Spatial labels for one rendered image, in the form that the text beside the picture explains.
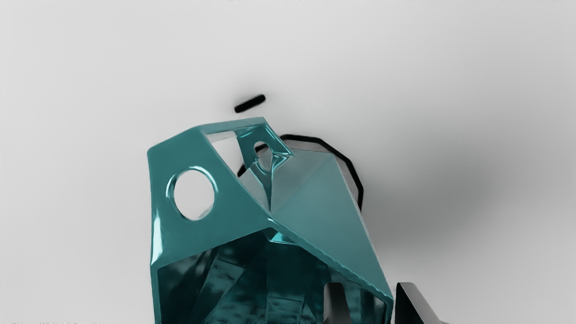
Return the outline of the teal faceted mug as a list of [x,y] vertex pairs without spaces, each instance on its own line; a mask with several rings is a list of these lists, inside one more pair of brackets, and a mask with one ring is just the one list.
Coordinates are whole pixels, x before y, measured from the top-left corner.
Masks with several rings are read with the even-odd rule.
[[344,286],[352,324],[394,298],[349,158],[262,117],[196,126],[148,150],[155,324],[321,324]]

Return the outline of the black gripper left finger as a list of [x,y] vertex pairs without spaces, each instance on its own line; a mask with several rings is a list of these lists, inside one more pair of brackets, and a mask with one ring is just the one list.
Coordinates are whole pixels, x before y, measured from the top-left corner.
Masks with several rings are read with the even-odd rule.
[[341,283],[329,282],[324,287],[323,324],[352,324],[344,286]]

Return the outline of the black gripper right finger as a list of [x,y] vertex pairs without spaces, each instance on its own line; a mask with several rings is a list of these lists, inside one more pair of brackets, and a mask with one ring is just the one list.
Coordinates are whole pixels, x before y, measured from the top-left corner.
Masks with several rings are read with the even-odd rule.
[[412,282],[396,285],[395,324],[448,324],[440,320]]

